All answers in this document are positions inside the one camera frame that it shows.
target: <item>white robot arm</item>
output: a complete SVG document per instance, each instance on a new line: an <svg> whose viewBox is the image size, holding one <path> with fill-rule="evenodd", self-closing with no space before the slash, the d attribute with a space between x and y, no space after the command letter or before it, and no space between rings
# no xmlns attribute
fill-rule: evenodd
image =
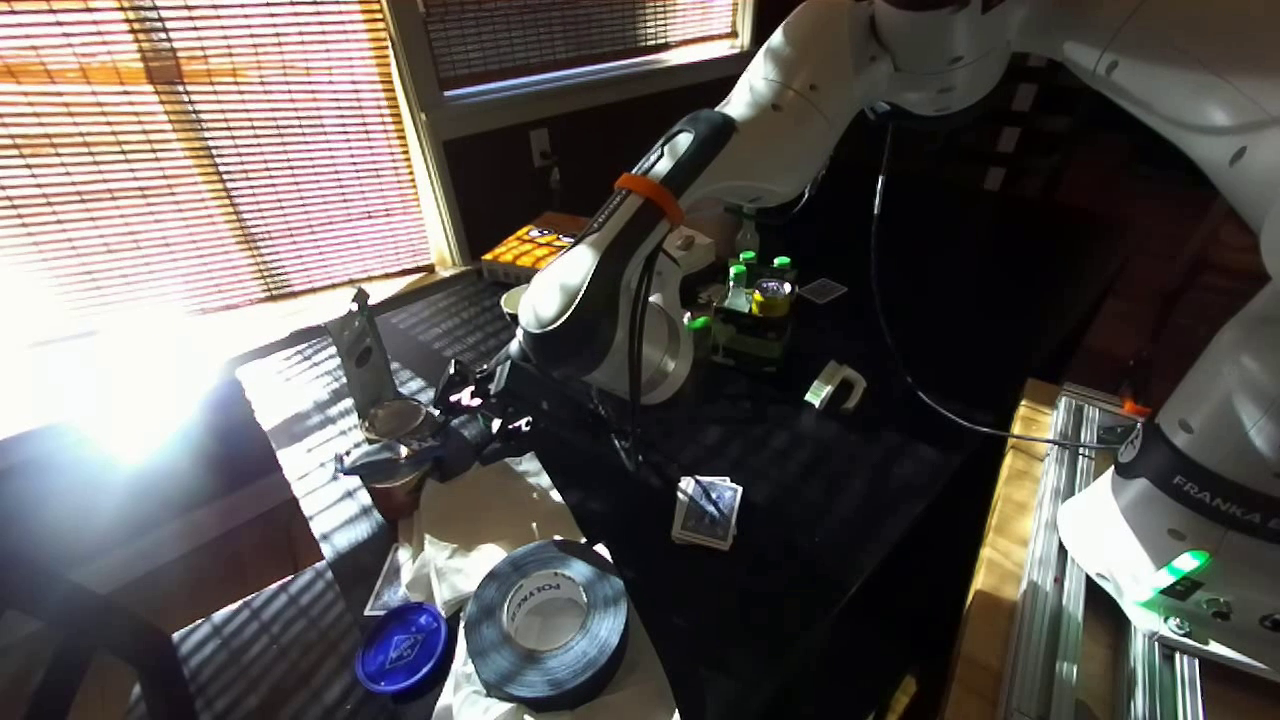
<svg viewBox="0 0 1280 720"><path fill-rule="evenodd" d="M1258 231L1280 272L1280 12L1266 0L807 0L757 52L721 107L678 118L542 267L521 305L521 350L658 405L693 366L678 263L665 241L703 198L798 197L848 118L870 104L947 114L1046 54L1166 135ZM1139 442L1058 516L1068 552L1155 628L1193 621L1194 653L1280 674L1280 287L1231 316ZM1199 600L1130 587L1206 552Z"/></svg>

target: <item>black cable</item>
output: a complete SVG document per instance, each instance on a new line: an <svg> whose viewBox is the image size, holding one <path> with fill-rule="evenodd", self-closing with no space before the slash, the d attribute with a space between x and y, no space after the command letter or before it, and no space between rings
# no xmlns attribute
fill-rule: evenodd
<svg viewBox="0 0 1280 720"><path fill-rule="evenodd" d="M888 185L888 161L891 161L891 118L882 118L882 145L880 145L880 172L874 172L874 189L870 189L870 226L866 226L866 293L870 293L870 312L888 347L888 360L894 366L894 377L913 387L913 396L930 409L934 414L943 414L947 422L975 430L975 437L996 437L996 440L1016 440L1016 442L1051 442L1051 446L1089 446L1089 450L1106 450L1118 446L1115 442L1082 442L1082 440L1054 440L1054 437L1028 437L1028 430L1007 430L1007 429L990 429L981 421L966 421L961 410L950 410L947 405L941 405L908 366L905 350L894 347L894 335L888 327L888 312L882 312L882 293L880 293L880 221L882 221L882 185Z"/></svg>

